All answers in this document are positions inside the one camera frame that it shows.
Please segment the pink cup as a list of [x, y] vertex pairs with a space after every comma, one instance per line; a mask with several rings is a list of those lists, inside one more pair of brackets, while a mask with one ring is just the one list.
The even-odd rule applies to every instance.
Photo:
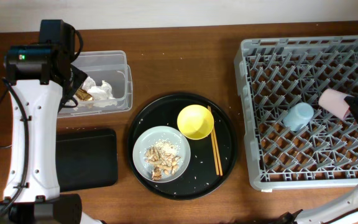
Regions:
[[349, 105], [344, 100], [347, 96], [349, 95], [328, 88], [321, 94], [318, 104], [340, 120], [345, 120], [351, 113]]

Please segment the blue cup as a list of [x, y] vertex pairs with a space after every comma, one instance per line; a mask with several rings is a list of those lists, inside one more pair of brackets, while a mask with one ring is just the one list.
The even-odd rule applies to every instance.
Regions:
[[313, 115], [314, 110], [311, 105], [298, 103], [288, 111], [288, 114], [283, 119], [283, 124], [285, 127], [290, 128], [291, 131], [296, 132], [306, 126]]

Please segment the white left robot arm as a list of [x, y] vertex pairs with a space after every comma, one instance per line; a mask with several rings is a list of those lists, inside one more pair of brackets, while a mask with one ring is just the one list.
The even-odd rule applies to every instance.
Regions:
[[13, 125], [0, 223], [94, 223], [79, 195], [61, 194], [55, 160], [58, 112], [87, 77], [73, 64], [82, 48], [73, 26], [43, 20], [36, 43], [14, 45], [4, 58]]

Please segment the gold snack wrapper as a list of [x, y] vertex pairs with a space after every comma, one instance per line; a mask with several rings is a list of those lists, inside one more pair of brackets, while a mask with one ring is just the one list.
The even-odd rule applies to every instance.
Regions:
[[81, 88], [76, 91], [75, 96], [80, 101], [93, 101], [93, 97], [87, 91], [82, 90]]

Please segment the white tissue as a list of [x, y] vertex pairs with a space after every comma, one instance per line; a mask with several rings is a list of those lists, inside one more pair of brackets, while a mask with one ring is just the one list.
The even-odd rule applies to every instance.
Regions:
[[91, 77], [88, 77], [80, 88], [87, 91], [93, 97], [93, 101], [80, 101], [74, 95], [74, 99], [78, 102], [75, 110], [79, 107], [86, 107], [90, 109], [117, 106], [117, 99], [113, 97], [112, 94], [112, 86], [104, 80], [101, 85], [97, 85]]

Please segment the yellow bowl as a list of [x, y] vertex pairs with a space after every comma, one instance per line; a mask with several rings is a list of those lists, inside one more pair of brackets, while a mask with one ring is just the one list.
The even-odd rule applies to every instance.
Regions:
[[188, 139], [200, 140], [211, 134], [214, 128], [214, 118], [207, 107], [189, 105], [179, 112], [177, 126]]

